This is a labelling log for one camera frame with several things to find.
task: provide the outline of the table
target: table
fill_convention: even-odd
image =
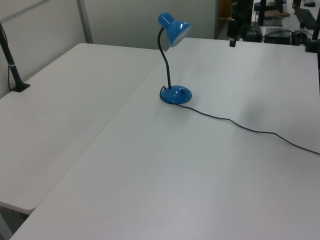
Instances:
[[[186,106],[319,152],[316,54],[186,38],[166,56],[172,84],[192,91]],[[162,102],[166,79],[160,61],[12,240],[320,235],[320,157]]]
[[[79,44],[0,100],[0,206],[30,214],[161,59]]]
[[[260,0],[254,0],[254,3],[259,3]],[[282,18],[282,27],[279,26],[262,26],[261,31],[262,34],[264,35],[266,32],[266,28],[284,28],[284,29],[289,29],[291,31],[297,31],[297,30],[303,30],[303,31],[308,31],[309,33],[313,34],[314,31],[311,29],[300,29],[300,22],[297,18],[297,16],[294,14],[295,10],[292,8],[292,0],[287,0],[287,3],[283,5],[283,11],[287,12],[290,14],[290,16],[288,17],[283,17]],[[307,7],[304,6],[304,2],[303,0],[301,0],[301,6],[300,8],[302,9],[309,9],[310,12],[312,13],[312,15],[314,16],[315,19],[317,19],[318,16],[318,12],[319,12],[319,7],[320,7],[320,1],[319,0],[312,0],[312,2],[315,2],[315,7]],[[256,12],[252,13],[252,21],[256,22],[258,21],[258,17],[259,15],[257,14],[256,16]]]

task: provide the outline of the white table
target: white table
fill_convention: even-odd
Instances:
[[[186,38],[166,56],[186,106],[320,151],[316,54]],[[318,155],[168,105],[164,84],[160,61],[12,240],[320,236]]]
[[[254,0],[254,3],[259,3],[259,2],[260,2],[260,0]],[[319,11],[319,8],[320,8],[320,0],[312,0],[312,2],[315,2],[315,6],[314,7],[307,7],[307,6],[304,6],[304,2],[303,2],[303,0],[301,0],[300,8],[310,10],[310,12],[314,16],[314,18],[317,19],[318,11]],[[279,26],[262,26],[261,27],[261,31],[262,31],[263,35],[266,32],[266,28],[283,28],[283,29],[289,29],[291,31],[303,30],[303,31],[308,31],[311,34],[314,33],[314,31],[311,30],[311,29],[306,29],[306,28],[305,29],[300,29],[300,22],[299,22],[297,16],[295,15],[295,10],[292,8],[292,3],[293,3],[293,0],[287,0],[286,4],[283,5],[283,11],[289,13],[290,16],[283,17],[281,19],[282,27],[279,27]],[[252,21],[254,22],[256,20],[256,22],[257,22],[258,18],[259,18],[259,15],[257,14],[257,16],[256,16],[256,12],[253,12]]]
[[[79,44],[0,100],[0,206],[30,214],[161,59]]]

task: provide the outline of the blue lamp shade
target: blue lamp shade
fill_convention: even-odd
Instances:
[[[176,21],[168,12],[163,12],[158,18],[161,26],[166,30],[170,47],[174,47],[181,42],[182,39],[191,30],[191,24],[184,21]]]

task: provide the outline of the wall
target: wall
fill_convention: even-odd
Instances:
[[[158,49],[158,15],[192,24],[191,38],[213,39],[218,0],[82,0],[93,43]]]
[[[2,24],[22,81],[78,43],[85,43],[75,0],[50,0]],[[0,50],[0,98],[8,90],[8,64]],[[10,76],[11,87],[14,80]]]

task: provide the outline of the desk lamp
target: desk lamp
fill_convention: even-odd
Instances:
[[[170,47],[173,48],[190,32],[191,24],[184,21],[176,21],[168,12],[161,13],[158,21],[162,26],[158,34],[158,47],[166,64],[166,75],[168,78],[168,88],[161,92],[161,99],[167,104],[184,104],[191,99],[191,91],[184,86],[171,86],[169,64],[160,44],[160,36],[165,29]]]
[[[14,59],[11,55],[9,46],[8,46],[8,40],[5,34],[5,31],[0,23],[0,44],[3,50],[3,53],[5,55],[5,58],[8,62],[8,67],[10,68],[14,81],[15,81],[15,87],[11,89],[11,91],[21,93],[23,90],[30,87],[30,84],[24,83],[19,75],[18,69],[16,67],[16,64],[14,62]]]

